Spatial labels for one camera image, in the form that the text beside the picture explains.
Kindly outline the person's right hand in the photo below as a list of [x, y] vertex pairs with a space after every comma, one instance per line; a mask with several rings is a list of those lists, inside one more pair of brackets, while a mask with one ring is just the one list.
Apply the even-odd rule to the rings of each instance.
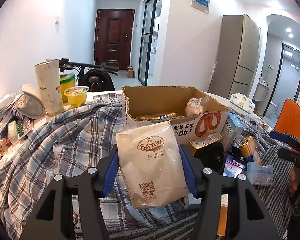
[[298, 185], [296, 182], [296, 173], [295, 173], [294, 168], [292, 168], [290, 171], [288, 188], [289, 188], [290, 193], [295, 192], [298, 188]]

